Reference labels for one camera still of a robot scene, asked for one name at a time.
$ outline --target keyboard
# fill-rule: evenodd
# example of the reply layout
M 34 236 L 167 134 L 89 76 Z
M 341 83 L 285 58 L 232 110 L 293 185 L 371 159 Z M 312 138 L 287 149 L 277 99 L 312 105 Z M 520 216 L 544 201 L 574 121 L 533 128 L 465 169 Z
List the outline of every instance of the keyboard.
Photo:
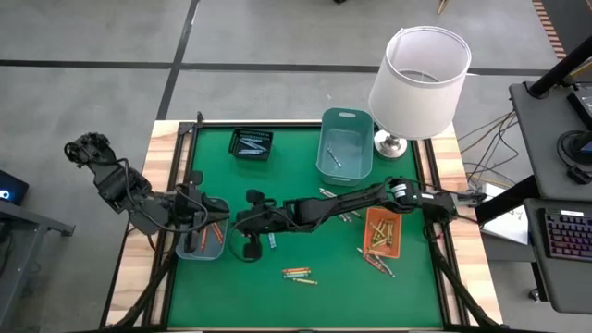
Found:
M 550 258 L 592 262 L 592 214 L 545 209 Z

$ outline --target green table surface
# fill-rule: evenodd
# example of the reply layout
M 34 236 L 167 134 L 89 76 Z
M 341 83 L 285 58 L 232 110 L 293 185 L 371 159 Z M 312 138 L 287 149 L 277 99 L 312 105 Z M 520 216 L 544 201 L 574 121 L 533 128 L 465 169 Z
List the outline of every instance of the green table surface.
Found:
M 200 130 L 193 168 L 203 171 L 201 189 L 228 201 L 231 220 L 248 209 L 245 193 L 257 189 L 279 203 L 361 189 L 385 177 L 417 179 L 411 149 L 396 162 L 375 158 L 372 173 L 356 188 L 321 182 L 316 168 L 320 129 L 275 129 L 266 162 L 227 153 L 232 129 Z M 385 258 L 396 277 L 370 266 L 362 247 L 364 222 L 330 218 L 314 233 L 280 233 L 277 248 L 262 236 L 263 258 L 254 264 L 228 250 L 215 261 L 179 260 L 169 327 L 442 327 L 437 289 L 421 211 L 402 219 L 401 257 Z M 232 246 L 245 239 L 235 232 Z M 281 269 L 311 267 L 317 286 L 283 279 Z

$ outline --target black metal pole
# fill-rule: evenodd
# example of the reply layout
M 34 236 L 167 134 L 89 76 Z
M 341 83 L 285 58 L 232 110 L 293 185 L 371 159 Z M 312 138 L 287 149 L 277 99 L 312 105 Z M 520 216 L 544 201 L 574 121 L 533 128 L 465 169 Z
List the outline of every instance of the black metal pole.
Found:
M 559 83 L 572 70 L 582 65 L 589 57 L 592 56 L 592 36 L 588 37 L 583 43 L 575 48 L 569 55 L 567 55 L 559 64 L 555 65 L 547 74 L 538 79 L 530 88 L 528 92 L 536 97 L 542 97 L 555 84 Z

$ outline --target white paper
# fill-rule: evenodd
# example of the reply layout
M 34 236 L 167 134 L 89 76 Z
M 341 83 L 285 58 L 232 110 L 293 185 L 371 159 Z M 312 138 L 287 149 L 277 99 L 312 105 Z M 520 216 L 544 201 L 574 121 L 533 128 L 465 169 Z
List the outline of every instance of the white paper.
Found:
M 485 184 L 483 190 L 487 194 L 486 201 L 504 192 L 504 189 L 491 184 Z M 524 206 L 517 207 L 502 216 L 496 217 L 487 222 L 481 229 L 488 234 L 528 245 L 528 219 L 526 218 Z

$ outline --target wooden table edge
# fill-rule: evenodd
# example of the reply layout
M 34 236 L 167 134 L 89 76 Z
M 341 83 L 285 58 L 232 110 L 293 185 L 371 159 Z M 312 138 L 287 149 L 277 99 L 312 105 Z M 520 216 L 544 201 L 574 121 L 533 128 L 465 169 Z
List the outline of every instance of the wooden table edge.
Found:
M 143 175 L 153 183 L 154 191 L 165 191 L 177 130 L 180 122 L 192 122 L 193 120 L 157 120 L 148 147 L 148 153 L 144 162 Z M 277 123 L 310 124 L 320 122 L 318 119 L 310 120 L 215 120 L 206 123 Z M 451 191 L 464 191 L 467 189 L 463 160 L 461 157 L 454 127 L 450 125 L 441 134 L 432 138 L 432 145 L 436 157 L 436 164 L 441 186 Z M 187 156 L 188 143 L 183 145 L 181 163 L 179 163 L 179 176 L 182 176 L 184 161 Z M 426 149 L 419 144 L 425 181 L 430 183 L 429 166 L 426 159 Z M 475 218 L 473 209 L 462 208 L 460 213 Z M 456 219 L 450 223 L 450 233 L 454 244 L 462 283 L 470 291 L 477 303 L 496 322 L 501 323 L 501 312 L 493 281 L 489 272 L 489 265 L 478 225 L 471 221 Z M 113 289 L 111 302 L 106 318 L 106 324 L 114 324 L 128 311 L 148 283 L 150 268 L 154 258 L 154 252 L 149 247 L 145 236 L 131 233 L 126 238 L 125 246 L 119 267 L 117 270 L 116 284 Z M 156 295 L 153 320 L 156 323 L 162 307 L 161 284 Z M 454 292 L 446 282 L 446 294 L 450 305 L 450 314 L 453 323 L 458 323 L 458 314 L 455 309 Z

